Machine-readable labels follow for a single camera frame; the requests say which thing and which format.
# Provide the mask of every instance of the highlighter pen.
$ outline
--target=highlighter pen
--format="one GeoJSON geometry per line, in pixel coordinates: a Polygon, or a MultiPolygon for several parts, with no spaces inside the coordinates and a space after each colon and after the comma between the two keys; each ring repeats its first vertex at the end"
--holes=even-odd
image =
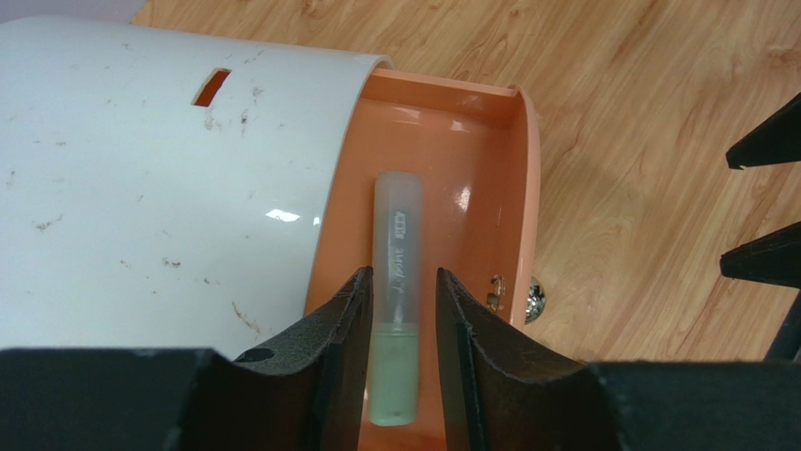
{"type": "Polygon", "coordinates": [[[421,210],[418,176],[378,177],[368,391],[368,417],[378,426],[407,425],[417,417],[421,210]]]}

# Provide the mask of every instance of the orange tray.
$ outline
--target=orange tray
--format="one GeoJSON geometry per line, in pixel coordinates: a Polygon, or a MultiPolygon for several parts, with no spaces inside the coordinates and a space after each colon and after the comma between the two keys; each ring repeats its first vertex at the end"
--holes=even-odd
{"type": "Polygon", "coordinates": [[[376,69],[353,112],[328,201],[306,313],[371,261],[373,186],[384,171],[423,184],[417,419],[381,428],[363,410],[359,449],[445,449],[434,288],[452,270],[478,298],[501,275],[498,315],[524,324],[537,235],[540,137],[517,89],[376,69]]]}

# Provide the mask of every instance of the white plastic surface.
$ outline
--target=white plastic surface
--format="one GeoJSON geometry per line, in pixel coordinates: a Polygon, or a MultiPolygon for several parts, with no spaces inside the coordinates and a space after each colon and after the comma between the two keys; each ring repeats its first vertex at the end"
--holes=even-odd
{"type": "Polygon", "coordinates": [[[0,61],[0,349],[233,358],[303,316],[385,57],[37,17],[0,25],[0,61]]]}

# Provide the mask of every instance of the metal knob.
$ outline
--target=metal knob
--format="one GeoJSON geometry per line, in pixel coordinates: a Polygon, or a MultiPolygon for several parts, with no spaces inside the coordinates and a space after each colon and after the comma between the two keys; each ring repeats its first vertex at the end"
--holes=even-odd
{"type": "Polygon", "coordinates": [[[545,309],[545,290],[539,280],[531,277],[528,285],[528,303],[526,304],[526,324],[537,319],[545,309]]]}

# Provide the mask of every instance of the wood grain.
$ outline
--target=wood grain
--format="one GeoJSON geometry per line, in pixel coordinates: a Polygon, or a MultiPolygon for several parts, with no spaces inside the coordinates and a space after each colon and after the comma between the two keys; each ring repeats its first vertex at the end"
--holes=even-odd
{"type": "Polygon", "coordinates": [[[795,296],[717,265],[801,220],[801,163],[724,158],[801,90],[797,1],[150,0],[133,22],[521,86],[540,116],[549,300],[526,331],[553,350],[757,360],[795,296]]]}

